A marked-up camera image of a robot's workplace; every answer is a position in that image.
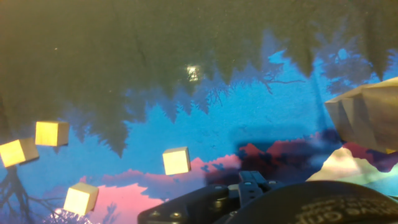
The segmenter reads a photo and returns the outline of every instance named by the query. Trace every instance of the backdrop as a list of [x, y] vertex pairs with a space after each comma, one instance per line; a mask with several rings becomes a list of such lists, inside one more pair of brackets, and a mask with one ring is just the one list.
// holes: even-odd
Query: backdrop
[[[135, 223], [240, 170], [398, 195], [398, 153], [342, 144], [323, 105], [397, 76], [398, 1], [0, 1], [0, 138], [71, 124], [67, 146], [0, 168], [0, 223]], [[187, 146], [192, 171], [164, 174]], [[62, 210], [77, 182], [95, 210]]]

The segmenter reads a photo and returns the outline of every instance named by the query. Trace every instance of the bolt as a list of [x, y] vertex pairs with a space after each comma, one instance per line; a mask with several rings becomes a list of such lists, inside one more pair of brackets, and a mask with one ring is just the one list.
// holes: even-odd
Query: bolt
[[174, 212], [173, 214], [170, 215], [170, 217], [172, 217], [172, 218], [180, 218], [181, 214], [179, 214], [178, 212]]
[[149, 216], [152, 216], [152, 217], [158, 217], [160, 215], [160, 213], [159, 212], [157, 212], [157, 211], [154, 211], [154, 212], [152, 212]]

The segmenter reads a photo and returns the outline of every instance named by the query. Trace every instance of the tree silhouette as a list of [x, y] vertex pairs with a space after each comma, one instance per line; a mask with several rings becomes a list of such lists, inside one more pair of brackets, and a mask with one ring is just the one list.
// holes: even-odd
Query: tree silhouette
[[[347, 77], [364, 82], [375, 71], [382, 78], [389, 50], [398, 47], [397, 6], [373, 0], [6, 0], [0, 3], [0, 90], [9, 125], [22, 138], [37, 120], [66, 119], [80, 140], [97, 135], [122, 156], [124, 122], [145, 121], [148, 104], [161, 105], [173, 121], [178, 106], [188, 114], [190, 106], [206, 112], [210, 98], [228, 94], [239, 79], [259, 80], [272, 92], [269, 82], [279, 82], [282, 71], [263, 60], [269, 56], [261, 54], [269, 41], [265, 30], [280, 42], [273, 53], [283, 50], [306, 76], [336, 32], [342, 45], [357, 38], [356, 55], [363, 58], [339, 60], [325, 75], [370, 65], [357, 80]], [[239, 73], [249, 65], [260, 72]], [[190, 82], [188, 66], [199, 67], [204, 78]]]
[[[4, 107], [2, 103], [2, 97], [0, 95], [0, 144], [7, 143], [13, 140], [11, 130], [7, 123], [7, 116], [4, 113]], [[19, 203], [19, 210], [16, 210], [11, 202], [10, 198], [15, 196]], [[0, 182], [0, 209], [3, 210], [7, 207], [9, 210], [7, 219], [10, 223], [15, 223], [16, 220], [22, 219], [23, 223], [33, 224], [35, 218], [43, 219], [43, 216], [39, 213], [35, 213], [30, 209], [32, 203], [41, 205], [47, 212], [54, 213], [54, 209], [59, 207], [57, 205], [60, 200], [64, 198], [44, 198], [39, 199], [31, 197], [27, 194], [21, 180], [17, 174], [17, 167], [11, 166], [7, 168], [6, 177]]]

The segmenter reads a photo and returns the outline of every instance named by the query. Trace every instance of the pink cloud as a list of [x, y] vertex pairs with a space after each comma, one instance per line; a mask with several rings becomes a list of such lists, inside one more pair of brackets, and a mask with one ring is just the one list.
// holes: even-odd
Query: pink cloud
[[[222, 164], [223, 170], [218, 170], [214, 164]], [[185, 174], [158, 175], [143, 174], [137, 170], [127, 170], [118, 175], [104, 175], [101, 183], [106, 186], [129, 185], [139, 183], [141, 187], [148, 187], [144, 192], [154, 198], [173, 199], [188, 192], [204, 187], [206, 176], [217, 171], [218, 175], [223, 175], [230, 170], [238, 170], [240, 160], [237, 156], [225, 156], [214, 161], [203, 162], [196, 158], [191, 161], [191, 171]]]
[[94, 211], [88, 214], [93, 223], [104, 223], [108, 214], [108, 207], [116, 206], [113, 216], [115, 223], [137, 223], [137, 216], [140, 212], [160, 205], [163, 201], [149, 198], [142, 195], [146, 188], [132, 184], [126, 187], [99, 187], [99, 194]]

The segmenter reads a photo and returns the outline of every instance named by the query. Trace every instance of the blue sky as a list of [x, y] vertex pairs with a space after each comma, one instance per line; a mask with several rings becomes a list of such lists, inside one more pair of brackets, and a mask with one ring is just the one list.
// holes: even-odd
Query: blue sky
[[[57, 185], [73, 185], [84, 175], [100, 178], [128, 169], [163, 174], [162, 153], [170, 148], [188, 146], [191, 160], [199, 157], [207, 162], [234, 154], [241, 142], [291, 140], [332, 128], [323, 102], [334, 96], [327, 91], [330, 81], [322, 77], [322, 61], [315, 61], [309, 79], [282, 52], [271, 61], [284, 64], [279, 80], [303, 82], [271, 84], [273, 95], [262, 83], [242, 83], [231, 88], [228, 96], [221, 94], [221, 102], [213, 102], [208, 114], [198, 108], [191, 115], [180, 110], [174, 123], [160, 106], [148, 108], [145, 123], [126, 122], [129, 136], [122, 159], [99, 144], [96, 136], [87, 136], [81, 143], [71, 131], [69, 145], [58, 155], [50, 147], [39, 146], [40, 159], [19, 167], [19, 177], [28, 194], [42, 195]], [[393, 77], [394, 70], [386, 77]], [[255, 72], [252, 67], [243, 71]], [[5, 175], [6, 170], [0, 169], [0, 178]]]

